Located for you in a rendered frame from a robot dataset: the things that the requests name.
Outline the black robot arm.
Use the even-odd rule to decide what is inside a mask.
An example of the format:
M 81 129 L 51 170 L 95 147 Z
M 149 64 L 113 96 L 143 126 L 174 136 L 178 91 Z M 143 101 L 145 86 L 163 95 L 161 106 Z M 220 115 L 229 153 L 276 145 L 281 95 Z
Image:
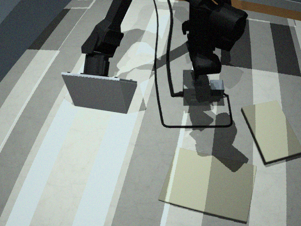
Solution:
M 215 48 L 230 51 L 244 33 L 248 14 L 231 6 L 231 0 L 185 0 L 190 3 L 189 20 L 196 27 L 211 27 L 210 51 Z M 100 21 L 81 46 L 86 54 L 83 75 L 106 76 L 109 73 L 109 58 L 124 37 L 121 23 L 132 0 L 113 0 L 104 20 Z

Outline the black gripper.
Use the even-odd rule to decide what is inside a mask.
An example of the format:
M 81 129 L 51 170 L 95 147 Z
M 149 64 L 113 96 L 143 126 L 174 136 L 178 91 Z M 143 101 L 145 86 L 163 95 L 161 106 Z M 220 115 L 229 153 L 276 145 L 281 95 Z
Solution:
M 221 62 L 218 56 L 210 51 L 212 34 L 215 33 L 211 27 L 200 28 L 192 25 L 190 20 L 182 23 L 183 35 L 187 34 L 186 42 L 190 60 L 192 62 L 195 75 L 219 74 L 221 72 Z

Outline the black cable with plug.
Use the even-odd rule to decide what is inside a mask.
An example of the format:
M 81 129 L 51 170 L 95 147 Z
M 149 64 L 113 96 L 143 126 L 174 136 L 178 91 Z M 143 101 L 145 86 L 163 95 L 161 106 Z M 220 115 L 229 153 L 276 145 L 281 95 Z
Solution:
M 156 86 L 158 108 L 159 108 L 159 114 L 160 114 L 160 119 L 161 119 L 162 125 L 166 128 L 226 128 L 226 127 L 230 127 L 233 124 L 233 119 L 232 119 L 229 95 L 224 93 L 225 89 L 224 89 L 223 80 L 210 80 L 210 86 L 211 86 L 210 96 L 223 96 L 223 95 L 227 96 L 228 105 L 229 105 L 229 113 L 230 113 L 230 124 L 229 125 L 167 126 L 163 123 L 162 112 L 161 112 L 160 102 L 159 102 L 159 97 L 158 97 L 157 73 L 156 73 L 156 59 L 157 59 L 157 45 L 158 45 L 158 12 L 157 12 L 155 0 L 154 0 L 154 5 L 155 5 L 155 10 L 156 10 L 156 15 L 157 15 L 157 38 L 156 38 L 156 47 L 155 47 L 154 71 L 155 71 L 155 86 Z

